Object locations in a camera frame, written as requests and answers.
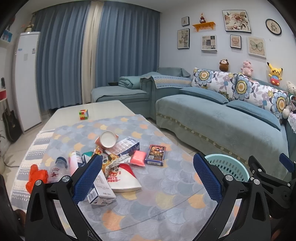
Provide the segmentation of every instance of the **screw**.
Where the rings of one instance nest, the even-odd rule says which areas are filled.
[[[66,183],[67,181],[69,181],[69,180],[70,180],[70,177],[69,177],[69,176],[63,176],[63,177],[62,177],[62,181],[65,182],[65,183]]]
[[[259,185],[259,184],[260,184],[260,181],[259,181],[258,179],[254,179],[254,183],[255,183],[256,185]]]
[[[226,175],[225,179],[227,181],[232,181],[233,180],[233,177],[231,175]]]
[[[41,180],[37,180],[36,182],[35,182],[35,185],[36,186],[39,186],[41,184]]]

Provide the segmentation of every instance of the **oval black frame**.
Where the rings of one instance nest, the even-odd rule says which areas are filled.
[[[281,35],[281,33],[282,33],[281,26],[276,22],[276,24],[279,26],[281,32],[280,32],[279,34],[275,34],[275,33],[274,33],[273,31],[271,31],[271,30],[269,29],[269,27],[267,26],[267,21],[268,21],[268,20],[272,20],[272,21],[276,22],[275,20],[273,20],[273,19],[271,19],[271,18],[266,19],[266,21],[265,21],[265,25],[266,25],[267,29],[268,29],[272,34],[274,34],[274,35],[276,35],[276,36]]]

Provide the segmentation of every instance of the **black guitar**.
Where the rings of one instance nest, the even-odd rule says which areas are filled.
[[[22,134],[22,129],[20,127],[19,121],[16,119],[15,114],[9,110],[8,101],[6,99],[6,110],[2,114],[5,132],[7,139],[14,143],[18,140],[20,135]]]

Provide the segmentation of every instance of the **orange-red toy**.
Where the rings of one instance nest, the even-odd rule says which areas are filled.
[[[44,183],[47,183],[48,173],[47,170],[38,170],[38,166],[33,164],[29,173],[29,181],[26,184],[26,189],[28,193],[31,194],[34,184],[37,180],[42,180]]]

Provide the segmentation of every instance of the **sofa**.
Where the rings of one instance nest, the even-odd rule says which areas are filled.
[[[156,101],[156,123],[209,155],[227,154],[247,166],[253,155],[266,173],[283,179],[284,153],[296,157],[295,133],[281,111],[288,93],[242,74],[194,69],[192,86]]]
[[[163,75],[173,77],[190,77],[190,74],[177,67],[159,67],[157,72],[151,72],[149,75]],[[103,86],[94,88],[91,91],[91,101],[103,102],[110,100],[119,100],[135,114],[141,114],[145,118],[156,120],[155,103],[158,99],[178,94],[180,88],[157,88],[152,77],[145,78],[148,74],[142,76],[121,77],[118,86]],[[130,79],[134,85],[122,85],[125,79]]]

